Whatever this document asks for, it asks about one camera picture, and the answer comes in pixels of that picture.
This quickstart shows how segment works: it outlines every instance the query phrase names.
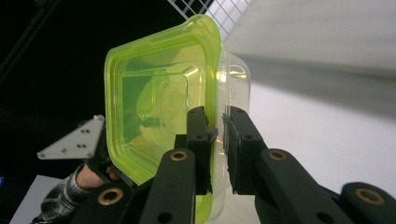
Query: lime green plastic lid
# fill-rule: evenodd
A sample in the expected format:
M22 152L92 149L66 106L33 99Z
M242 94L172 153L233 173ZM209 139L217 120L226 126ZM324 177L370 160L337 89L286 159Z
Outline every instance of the lime green plastic lid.
M162 155L187 131L187 112L203 105L216 126L217 25L196 15L179 26L112 49L106 57L106 135L110 158L137 185L155 176ZM197 197L197 223L211 195Z

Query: container lid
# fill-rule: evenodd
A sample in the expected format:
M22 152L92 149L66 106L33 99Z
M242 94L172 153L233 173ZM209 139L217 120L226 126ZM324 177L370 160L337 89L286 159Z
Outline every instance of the container lid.
M136 184L154 177L176 135L186 134L190 109L203 105L209 128L216 126L220 51L217 25L196 15L107 54L107 147L114 165ZM197 212L210 213L210 207L197 206Z

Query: screw hole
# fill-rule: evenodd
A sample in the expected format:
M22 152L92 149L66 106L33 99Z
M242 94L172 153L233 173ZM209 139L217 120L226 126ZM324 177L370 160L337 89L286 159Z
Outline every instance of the screw hole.
M111 205L117 203L123 196L122 189L112 188L103 191L98 198L98 202L101 205Z
M170 221L172 221L172 219L173 219L173 216L172 216L172 214L170 214L170 213L161 213L159 216L158 216L158 221L160 222L160 223L169 223Z
M334 219L332 219L332 217L327 215L326 213L318 212L317 218L323 223L334 223Z
M385 203L384 198L379 193L371 189L356 189L356 194L367 203L375 205L382 205Z
M187 158L187 154L184 151L177 151L171 154L173 161L184 161Z
M117 198L117 195L119 195L117 192L110 191L105 194L104 198L105 198L105 200L113 200L113 199Z
M276 161L283 161L286 159L286 154L281 151L270 151L269 155Z

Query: black background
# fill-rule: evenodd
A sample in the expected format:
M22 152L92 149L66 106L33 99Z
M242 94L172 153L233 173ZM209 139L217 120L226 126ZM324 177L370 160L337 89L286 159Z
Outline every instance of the black background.
M0 223L12 218L36 175L65 178L81 163L41 161L36 153L83 120L105 114L107 52L185 20L166 0L57 3L0 74ZM0 4L3 62L40 10L31 1Z

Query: metal bracket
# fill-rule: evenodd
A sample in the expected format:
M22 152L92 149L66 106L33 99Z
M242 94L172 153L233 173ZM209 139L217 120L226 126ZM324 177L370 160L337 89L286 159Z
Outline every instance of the metal bracket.
M37 152L40 160L89 159L97 148L105 117L95 115L84 125Z

